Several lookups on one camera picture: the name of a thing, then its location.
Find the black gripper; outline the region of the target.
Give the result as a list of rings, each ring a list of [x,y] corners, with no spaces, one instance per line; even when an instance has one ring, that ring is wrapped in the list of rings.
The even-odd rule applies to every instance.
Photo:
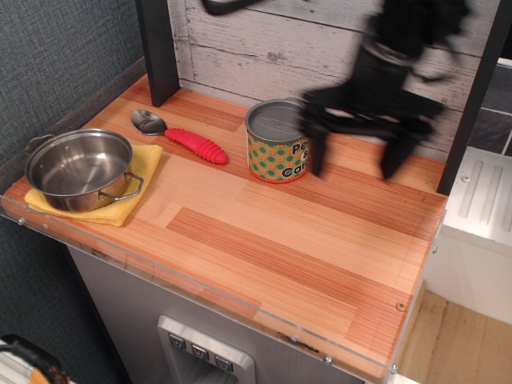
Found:
[[[365,134],[387,140],[381,159],[384,179],[394,176],[428,139],[430,120],[444,111],[440,102],[403,88],[411,67],[369,46],[360,46],[350,78],[303,95],[299,129],[310,138],[313,174],[322,173],[329,133]]]

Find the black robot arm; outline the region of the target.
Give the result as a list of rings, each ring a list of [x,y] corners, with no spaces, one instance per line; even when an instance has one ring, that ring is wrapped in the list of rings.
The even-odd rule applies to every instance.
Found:
[[[381,159],[391,178],[414,148],[432,135],[443,104],[405,90],[425,46],[449,46],[470,12],[464,1],[386,1],[369,17],[349,79],[303,95],[301,132],[310,141],[312,172],[322,172],[331,133],[386,141]]]

